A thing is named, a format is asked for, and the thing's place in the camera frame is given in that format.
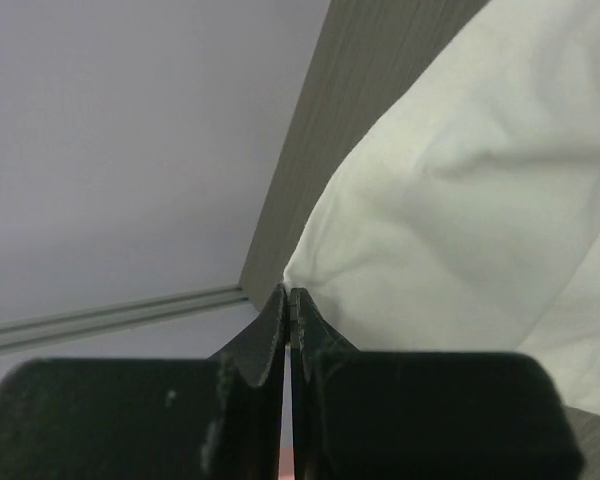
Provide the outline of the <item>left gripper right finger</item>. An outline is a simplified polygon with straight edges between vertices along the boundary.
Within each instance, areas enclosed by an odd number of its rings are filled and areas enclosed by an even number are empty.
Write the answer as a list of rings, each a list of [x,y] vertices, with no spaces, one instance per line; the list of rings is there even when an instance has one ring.
[[[299,479],[576,479],[584,457],[525,355],[361,351],[289,295]]]

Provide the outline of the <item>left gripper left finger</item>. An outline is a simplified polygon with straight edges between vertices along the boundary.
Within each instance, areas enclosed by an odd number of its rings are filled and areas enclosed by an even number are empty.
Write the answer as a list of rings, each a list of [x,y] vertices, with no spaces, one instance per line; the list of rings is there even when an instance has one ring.
[[[46,358],[0,382],[0,479],[274,479],[287,295],[207,359]]]

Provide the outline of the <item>white t-shirt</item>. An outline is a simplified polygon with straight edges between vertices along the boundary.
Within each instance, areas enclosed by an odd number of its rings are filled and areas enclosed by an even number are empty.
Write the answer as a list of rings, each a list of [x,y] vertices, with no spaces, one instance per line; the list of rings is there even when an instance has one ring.
[[[369,350],[519,351],[600,415],[600,1],[491,1],[329,180],[285,267]]]

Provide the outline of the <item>aluminium rail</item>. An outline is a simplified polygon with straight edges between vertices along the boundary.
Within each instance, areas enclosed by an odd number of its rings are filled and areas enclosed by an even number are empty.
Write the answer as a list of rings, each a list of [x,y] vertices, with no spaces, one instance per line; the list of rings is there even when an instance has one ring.
[[[0,324],[0,356],[231,307],[249,300],[238,285],[180,293]]]

